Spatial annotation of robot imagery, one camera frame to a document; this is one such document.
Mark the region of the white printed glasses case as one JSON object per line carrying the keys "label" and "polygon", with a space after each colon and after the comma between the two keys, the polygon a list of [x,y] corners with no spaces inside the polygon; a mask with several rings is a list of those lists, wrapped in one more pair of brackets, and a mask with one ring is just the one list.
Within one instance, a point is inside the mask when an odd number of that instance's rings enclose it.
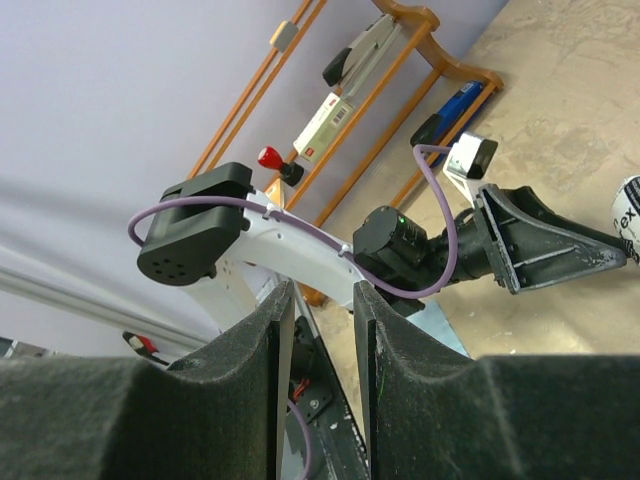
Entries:
{"label": "white printed glasses case", "polygon": [[636,265],[639,264],[639,184],[638,175],[626,178],[611,205],[613,227],[623,241],[627,257]]}

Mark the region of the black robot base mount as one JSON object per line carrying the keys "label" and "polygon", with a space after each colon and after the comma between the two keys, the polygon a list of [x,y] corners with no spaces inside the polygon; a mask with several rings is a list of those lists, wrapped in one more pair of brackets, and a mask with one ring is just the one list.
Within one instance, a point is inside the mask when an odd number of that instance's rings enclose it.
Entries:
{"label": "black robot base mount", "polygon": [[366,447],[315,324],[295,321],[283,479],[367,479]]}

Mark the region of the blue cleaning cloth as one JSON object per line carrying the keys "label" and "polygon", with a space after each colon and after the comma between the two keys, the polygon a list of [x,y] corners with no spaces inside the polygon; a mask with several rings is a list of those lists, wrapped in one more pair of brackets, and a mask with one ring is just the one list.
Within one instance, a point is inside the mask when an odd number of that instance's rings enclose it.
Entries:
{"label": "blue cleaning cloth", "polygon": [[407,320],[440,343],[469,357],[469,353],[436,301],[428,300],[422,310],[409,315]]}

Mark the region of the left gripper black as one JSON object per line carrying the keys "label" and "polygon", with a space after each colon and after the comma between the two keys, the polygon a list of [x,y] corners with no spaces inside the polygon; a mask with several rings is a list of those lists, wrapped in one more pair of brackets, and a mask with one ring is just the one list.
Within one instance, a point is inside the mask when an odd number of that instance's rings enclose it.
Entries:
{"label": "left gripper black", "polygon": [[[547,207],[529,186],[486,184],[473,209],[455,218],[457,260],[448,285],[493,272],[512,294],[550,287],[621,268],[628,255],[622,239],[570,221]],[[434,278],[444,273],[448,235],[434,238]]]}

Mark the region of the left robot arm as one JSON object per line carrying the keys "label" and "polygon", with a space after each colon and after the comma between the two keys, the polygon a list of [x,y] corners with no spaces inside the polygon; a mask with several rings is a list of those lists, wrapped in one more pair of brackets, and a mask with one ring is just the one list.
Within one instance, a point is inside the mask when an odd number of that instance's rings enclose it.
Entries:
{"label": "left robot arm", "polygon": [[472,205],[426,231],[397,209],[375,209],[342,242],[270,203],[251,170],[229,163],[167,189],[144,212],[139,270],[172,287],[213,279],[247,263],[294,279],[345,307],[353,286],[372,283],[403,315],[442,288],[489,275],[513,294],[617,269],[631,244],[568,220],[528,186],[482,186]]}

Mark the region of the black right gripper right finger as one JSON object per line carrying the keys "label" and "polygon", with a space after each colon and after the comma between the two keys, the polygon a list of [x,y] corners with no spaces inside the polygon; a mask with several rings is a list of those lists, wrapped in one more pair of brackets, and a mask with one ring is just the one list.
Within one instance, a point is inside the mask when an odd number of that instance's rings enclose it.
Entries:
{"label": "black right gripper right finger", "polygon": [[635,479],[635,355],[466,357],[353,289],[374,479]]}

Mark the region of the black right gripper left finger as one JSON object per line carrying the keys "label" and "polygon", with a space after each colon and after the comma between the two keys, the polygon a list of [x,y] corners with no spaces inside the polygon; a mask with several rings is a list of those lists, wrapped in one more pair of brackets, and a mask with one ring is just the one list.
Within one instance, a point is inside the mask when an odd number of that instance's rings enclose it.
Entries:
{"label": "black right gripper left finger", "polygon": [[5,360],[5,479],[276,479],[293,288],[160,369],[134,358]]}

